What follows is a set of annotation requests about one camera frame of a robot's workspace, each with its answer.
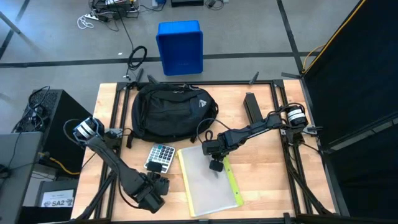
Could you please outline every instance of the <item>computer tower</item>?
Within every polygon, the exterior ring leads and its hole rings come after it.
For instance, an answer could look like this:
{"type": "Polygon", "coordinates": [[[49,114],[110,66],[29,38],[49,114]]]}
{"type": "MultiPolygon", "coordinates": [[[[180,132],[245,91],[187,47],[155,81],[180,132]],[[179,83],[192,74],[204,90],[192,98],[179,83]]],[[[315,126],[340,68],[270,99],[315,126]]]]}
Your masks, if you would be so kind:
{"type": "MultiPolygon", "coordinates": [[[[34,95],[30,99],[31,107],[41,102],[43,107],[42,117],[45,119],[45,126],[40,131],[44,133],[42,139],[42,152],[48,152],[49,156],[60,161],[68,170],[71,172],[79,172],[81,169],[81,163],[83,161],[84,150],[71,142],[63,133],[63,125],[69,119],[79,119],[83,121],[91,114],[84,109],[78,102],[76,102],[67,92],[64,90],[49,90],[45,94],[46,90],[42,90],[34,95]]],[[[32,125],[29,119],[33,115],[33,111],[26,108],[29,111],[26,118],[21,121],[17,132],[29,132],[32,131],[34,125],[32,125]]],[[[70,122],[66,127],[66,131],[72,136],[72,129],[78,124],[78,121],[70,122]]],[[[66,174],[61,167],[50,161],[40,160],[39,164],[54,167],[60,170],[61,174],[66,174]]]]}

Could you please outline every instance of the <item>white cable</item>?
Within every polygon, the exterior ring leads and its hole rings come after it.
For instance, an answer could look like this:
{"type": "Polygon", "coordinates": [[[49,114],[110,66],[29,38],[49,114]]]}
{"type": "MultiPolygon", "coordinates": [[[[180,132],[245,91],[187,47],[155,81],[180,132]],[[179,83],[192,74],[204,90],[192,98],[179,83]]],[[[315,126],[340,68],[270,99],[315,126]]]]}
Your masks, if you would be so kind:
{"type": "Polygon", "coordinates": [[[80,16],[77,19],[77,26],[80,29],[86,29],[87,27],[88,28],[94,28],[94,25],[92,23],[86,21],[86,17],[85,16],[80,16]]]}

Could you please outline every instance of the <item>calculator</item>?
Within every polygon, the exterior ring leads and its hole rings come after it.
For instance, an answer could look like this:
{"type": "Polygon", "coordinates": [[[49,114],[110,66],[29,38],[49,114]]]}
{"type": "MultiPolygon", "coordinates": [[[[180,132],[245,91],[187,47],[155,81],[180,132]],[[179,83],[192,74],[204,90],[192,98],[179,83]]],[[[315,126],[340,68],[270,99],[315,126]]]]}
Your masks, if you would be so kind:
{"type": "Polygon", "coordinates": [[[162,144],[154,144],[150,150],[147,162],[144,167],[147,168],[148,162],[158,162],[162,164],[162,173],[165,174],[173,161],[175,148],[162,144]]]}

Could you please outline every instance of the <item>backpack logo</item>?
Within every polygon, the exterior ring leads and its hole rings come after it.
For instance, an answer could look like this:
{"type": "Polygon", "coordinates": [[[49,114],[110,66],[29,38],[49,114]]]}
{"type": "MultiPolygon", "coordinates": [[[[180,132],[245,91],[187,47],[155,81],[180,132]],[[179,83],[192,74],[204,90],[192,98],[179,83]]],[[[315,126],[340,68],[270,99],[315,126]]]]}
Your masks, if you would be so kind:
{"type": "Polygon", "coordinates": [[[204,107],[204,106],[206,106],[206,101],[199,100],[199,107],[204,107]]]}

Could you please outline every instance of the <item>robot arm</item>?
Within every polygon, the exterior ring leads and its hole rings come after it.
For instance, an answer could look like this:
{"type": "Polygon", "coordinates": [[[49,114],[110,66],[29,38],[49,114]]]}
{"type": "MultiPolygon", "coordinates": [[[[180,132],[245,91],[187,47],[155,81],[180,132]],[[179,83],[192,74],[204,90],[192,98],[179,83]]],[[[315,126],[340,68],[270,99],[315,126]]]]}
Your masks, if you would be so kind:
{"type": "Polygon", "coordinates": [[[160,196],[167,194],[169,180],[128,167],[112,150],[117,134],[112,131],[106,133],[99,120],[87,118],[73,129],[73,135],[79,145],[95,151],[118,175],[123,190],[138,203],[139,208],[155,213],[163,206],[164,200],[160,196]]]}
{"type": "Polygon", "coordinates": [[[221,172],[223,170],[222,161],[229,152],[237,150],[246,140],[259,134],[273,129],[283,129],[287,138],[293,144],[294,135],[301,133],[307,126],[308,121],[305,117],[304,107],[298,103],[290,103],[279,108],[277,111],[271,111],[265,119],[256,122],[242,129],[229,129],[217,135],[216,140],[206,139],[202,143],[204,155],[211,155],[214,159],[210,162],[210,169],[221,172]],[[282,112],[287,112],[290,125],[283,123],[280,118],[282,112]]]}

